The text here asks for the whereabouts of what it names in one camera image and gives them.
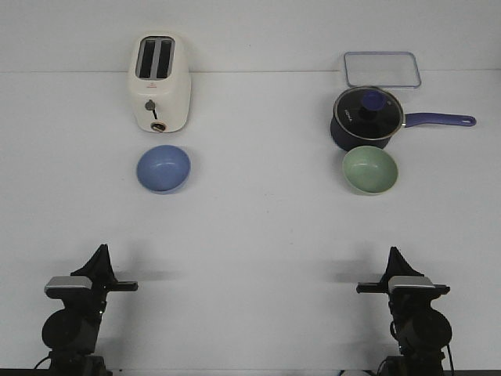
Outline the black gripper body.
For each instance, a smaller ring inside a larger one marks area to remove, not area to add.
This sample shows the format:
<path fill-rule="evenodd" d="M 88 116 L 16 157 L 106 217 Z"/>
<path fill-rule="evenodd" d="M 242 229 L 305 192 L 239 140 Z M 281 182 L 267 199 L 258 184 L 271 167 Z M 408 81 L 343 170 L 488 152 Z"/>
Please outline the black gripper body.
<path fill-rule="evenodd" d="M 449 286 L 445 284 L 434 284 L 435 289 L 431 291 L 419 291 L 416 294 L 388 294 L 388 282 L 382 278 L 376 283 L 358 283 L 356 292 L 361 294 L 386 294 L 388 297 L 388 307 L 391 313 L 409 313 L 431 306 L 431 301 L 447 295 Z"/>
<path fill-rule="evenodd" d="M 85 289 L 78 292 L 75 298 L 75 305 L 83 313 L 104 313 L 110 292 L 135 292 L 139 288 L 137 281 L 119 281 L 113 272 L 91 276 L 73 272 L 70 276 L 86 283 Z"/>

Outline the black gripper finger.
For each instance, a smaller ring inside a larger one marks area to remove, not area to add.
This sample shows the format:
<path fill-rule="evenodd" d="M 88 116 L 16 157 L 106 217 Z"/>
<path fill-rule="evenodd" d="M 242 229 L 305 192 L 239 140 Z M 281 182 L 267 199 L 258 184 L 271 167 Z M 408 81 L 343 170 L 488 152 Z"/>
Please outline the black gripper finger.
<path fill-rule="evenodd" d="M 105 246 L 103 248 L 103 279 L 106 281 L 117 281 L 115 277 L 114 270 L 110 261 L 109 248 Z"/>
<path fill-rule="evenodd" d="M 395 275 L 395 269 L 396 269 L 395 252 L 396 252 L 396 247 L 392 246 L 389 251 L 387 267 L 385 270 L 386 282 L 388 282 Z"/>
<path fill-rule="evenodd" d="M 395 276 L 420 277 L 421 273 L 416 271 L 403 257 L 397 247 L 393 247 L 393 263 Z"/>
<path fill-rule="evenodd" d="M 105 244 L 101 244 L 97 248 L 92 257 L 80 268 L 81 276 L 95 277 L 99 274 L 102 266 L 101 258 L 104 256 L 105 250 Z"/>

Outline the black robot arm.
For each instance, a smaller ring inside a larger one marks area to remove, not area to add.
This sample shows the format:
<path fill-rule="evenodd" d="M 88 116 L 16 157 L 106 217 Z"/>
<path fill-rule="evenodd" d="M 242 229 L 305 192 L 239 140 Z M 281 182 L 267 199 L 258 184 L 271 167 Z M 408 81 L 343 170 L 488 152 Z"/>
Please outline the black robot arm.
<path fill-rule="evenodd" d="M 136 281 L 119 281 L 114 274 L 107 244 L 68 276 L 52 277 L 46 296 L 63 308 L 45 321 L 41 337 L 49 348 L 51 375 L 111 375 L 105 360 L 94 354 L 110 292 L 137 291 Z"/>
<path fill-rule="evenodd" d="M 444 349 L 450 349 L 452 326 L 431 303 L 450 292 L 416 271 L 397 247 L 390 248 L 386 269 L 377 282 L 360 282 L 359 294 L 385 294 L 392 321 L 390 333 L 399 354 L 387 356 L 378 375 L 443 375 Z"/>

